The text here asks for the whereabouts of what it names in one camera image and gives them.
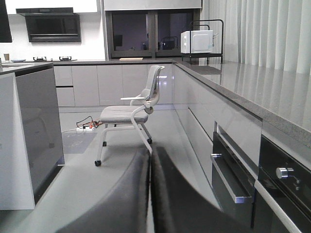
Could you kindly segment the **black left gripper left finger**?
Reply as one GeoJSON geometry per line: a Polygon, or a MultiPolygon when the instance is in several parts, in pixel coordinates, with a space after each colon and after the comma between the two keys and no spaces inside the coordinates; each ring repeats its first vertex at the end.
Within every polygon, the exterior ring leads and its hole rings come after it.
{"type": "Polygon", "coordinates": [[[112,189],[59,233],[145,233],[149,201],[150,156],[137,151],[112,189]]]}

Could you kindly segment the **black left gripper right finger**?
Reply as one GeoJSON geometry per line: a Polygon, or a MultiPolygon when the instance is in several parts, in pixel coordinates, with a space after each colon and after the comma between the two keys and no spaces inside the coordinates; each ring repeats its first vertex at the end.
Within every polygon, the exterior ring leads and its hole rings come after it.
{"type": "Polygon", "coordinates": [[[184,178],[163,147],[151,156],[151,199],[156,233],[248,233],[184,178]]]}

